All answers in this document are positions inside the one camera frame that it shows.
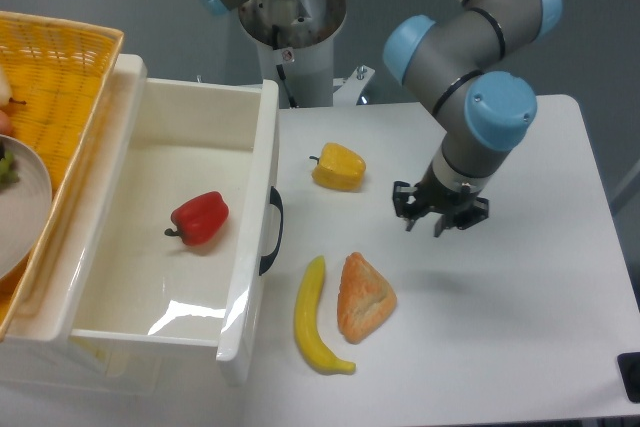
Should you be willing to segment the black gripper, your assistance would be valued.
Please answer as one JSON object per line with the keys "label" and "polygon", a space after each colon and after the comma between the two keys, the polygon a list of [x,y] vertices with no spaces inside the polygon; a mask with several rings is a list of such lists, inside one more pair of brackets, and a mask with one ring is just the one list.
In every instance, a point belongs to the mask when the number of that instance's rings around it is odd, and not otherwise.
{"label": "black gripper", "polygon": [[404,181],[393,184],[392,203],[395,215],[405,221],[410,232],[419,217],[429,213],[441,214],[434,227],[438,238],[446,230],[466,230],[489,218],[489,200],[476,197],[469,187],[460,192],[443,185],[430,166],[415,186]]}

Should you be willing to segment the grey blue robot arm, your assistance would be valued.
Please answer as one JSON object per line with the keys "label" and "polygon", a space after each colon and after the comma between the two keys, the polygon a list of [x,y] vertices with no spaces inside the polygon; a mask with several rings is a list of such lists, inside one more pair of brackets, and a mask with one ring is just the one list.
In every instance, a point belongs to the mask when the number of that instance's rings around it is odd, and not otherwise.
{"label": "grey blue robot arm", "polygon": [[[332,104],[333,41],[346,0],[200,1],[215,16],[237,12],[283,106]],[[408,226],[437,214],[436,233],[488,218],[482,190],[537,113],[532,88],[496,64],[547,34],[563,10],[562,0],[459,2],[462,12],[448,22],[424,15],[405,20],[383,48],[389,73],[445,132],[422,179],[396,182],[392,194],[395,213]]]}

